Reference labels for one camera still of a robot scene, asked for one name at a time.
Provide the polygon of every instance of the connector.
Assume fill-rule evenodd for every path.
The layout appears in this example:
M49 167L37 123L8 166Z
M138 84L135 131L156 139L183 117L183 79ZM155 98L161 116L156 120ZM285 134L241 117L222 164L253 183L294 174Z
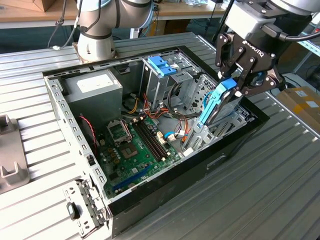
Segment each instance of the connector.
M158 137L158 139L162 139L164 137L164 135L160 131L156 132L156 136Z
M159 138L159 142L160 142L161 145L164 145L166 143L166 141L162 137Z
M174 134L169 135L166 139L168 139L169 142L177 140Z

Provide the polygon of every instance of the workbench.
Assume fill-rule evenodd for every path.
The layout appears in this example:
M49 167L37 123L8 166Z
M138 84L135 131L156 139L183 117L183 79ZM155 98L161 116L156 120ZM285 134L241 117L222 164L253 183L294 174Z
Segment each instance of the workbench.
M120 57L185 45L216 69L215 49L193 33L119 40ZM80 239L63 187L83 173L56 122L42 71L78 65L72 47L0 55L0 115L18 119L31 181L0 195L0 239ZM262 93L270 120L235 157L142 219L117 240L316 240L319 135ZM97 231L89 240L106 239Z

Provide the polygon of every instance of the white label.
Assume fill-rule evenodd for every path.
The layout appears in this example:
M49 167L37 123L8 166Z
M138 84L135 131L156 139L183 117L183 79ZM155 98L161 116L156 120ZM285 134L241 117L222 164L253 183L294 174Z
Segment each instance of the white label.
M138 169L135 167L135 168L132 168L131 169L132 170L132 172L134 173L134 174L136 174L137 172L138 172Z
M111 86L114 83L108 77L107 74L103 74L103 75L93 76L83 80L79 80L76 84L78 85L81 92L87 93L93 90Z
M314 101L307 101L306 103L312 108L318 108L319 107Z
M173 69L179 68L178 64L172 64L172 65L170 65L170 67L173 68Z
M308 97L308 95L304 91L295 91L300 97Z

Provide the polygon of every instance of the red wire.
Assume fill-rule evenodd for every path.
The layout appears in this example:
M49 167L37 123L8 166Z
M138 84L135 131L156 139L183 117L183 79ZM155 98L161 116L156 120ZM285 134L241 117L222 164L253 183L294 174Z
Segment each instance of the red wire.
M90 128L92 136L93 136L93 144L94 144L95 155L97 155L97 144L96 144L96 140L97 139L96 139L94 128L92 127L92 125L89 122L89 120L86 119L84 116L79 116L79 117L82 118L89 125L89 128Z

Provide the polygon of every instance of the black cable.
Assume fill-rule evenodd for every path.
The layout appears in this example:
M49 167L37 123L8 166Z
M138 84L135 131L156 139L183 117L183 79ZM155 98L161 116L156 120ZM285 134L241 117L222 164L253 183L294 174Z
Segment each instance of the black cable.
M307 71L305 72L305 78L308 78L308 72L309 72L309 70L310 70L311 68L317 67L317 66L319 66L319 64L317 64L317 65L312 65L312 66L308 67Z
M288 77L288 76L284 76L284 78L287 78L289 80L291 80L292 82L294 82L295 84L297 84L299 87L301 87L301 85L299 83L297 83L295 80L293 80L292 78Z
M159 11L158 11L158 10L157 10L157 11L155 11L155 14L156 14L155 19L154 19L154 20L153 20L153 22L152 22L152 23L150 23L148 26L150 26L150 25L154 24L154 23L157 21L157 22L156 22L156 23L157 23L157 25L156 25L156 27L155 27L155 31L157 31ZM148 28L148 26L147 26L146 28L144 28L144 29L141 29L141 30L140 30L140 32L139 32L139 34L138 34L138 38L140 38L140 35L142 34L142 32L143 32L143 31L145 31L145 30Z
M80 18L81 8L82 8L82 2L83 2L83 0L80 0L78 14L77 14L76 19L75 19L76 21L77 21L77 19ZM77 29L77 27L76 27L76 26L73 26L73 30L72 30L72 32L70 33L69 38L67 39L67 41L65 42L65 44L64 44L62 47L60 47L60 49L63 49L64 47L66 47L66 46L68 45L68 43L70 42L71 38L72 38L73 35L75 34L76 29Z
M306 35L306 36L286 36L284 40L288 42L301 42L301 41L312 40L317 37L320 37L320 31Z
M122 40L120 37L118 37L118 36L112 36L113 38L116 38L116 39L118 39L118 40Z
M97 24L97 22L100 20L100 16L101 16L101 0L99 0L98 4L99 4L98 17L96 18L96 20L89 27L85 28L85 30L84 30L85 33L88 32L90 29L92 29Z
M155 25L155 30L154 30L155 36L157 35L157 28L158 28L158 22L159 22L158 16L159 16L159 10L157 10L157 14L156 14L156 18L155 18L155 20L156 20L156 25Z
M221 32L221 30L222 30L222 28L223 28L223 26L224 26L224 24L226 22L227 16L229 15L230 9L231 9L232 5L234 4L234 2L235 2L235 0L230 0L229 5L228 5L228 7L226 8L226 10L224 12L223 17L221 18L221 23L220 23L217 31L215 32L215 34L212 37L213 44L216 43L218 35L220 34L220 32Z
M191 113L191 114L187 114L187 115L183 115L182 113L179 113L179 112L175 112L172 108L172 105L171 105L171 98L172 98L172 95L173 93L178 90L178 88L180 87L181 83L177 83L175 82L173 85L172 85L172 88L170 89L170 91L168 92L168 96L167 96L167 108L169 110L169 113L175 118L175 119L178 119L178 120L184 120L185 118L186 119L190 119L190 118L196 118L196 117L199 117L200 116L200 112L195 112L195 113Z
M207 26L202 26L201 24L197 23L194 19L191 19L193 21L194 24L197 24L200 27L206 28Z
M58 31L58 29L65 23L65 14L66 14L66 8L67 8L67 0L63 1L63 6L62 6L62 13L61 13L61 17L55 22L55 28L53 30L53 33L51 34L48 44L47 44L47 48L50 48L50 43L52 41L52 38L55 36L56 32Z
M213 17L213 15L214 15L214 12L215 12L215 9L216 9L216 5L217 5L217 4L214 4L214 7L213 7L213 10L212 10L212 13L211 13L211 17L210 17L210 21L209 21L209 23L208 23L208 24L206 25L206 27L205 27L204 37L206 37L207 31L208 31L208 29L209 29L209 26L211 25L211 21L212 21L212 17Z

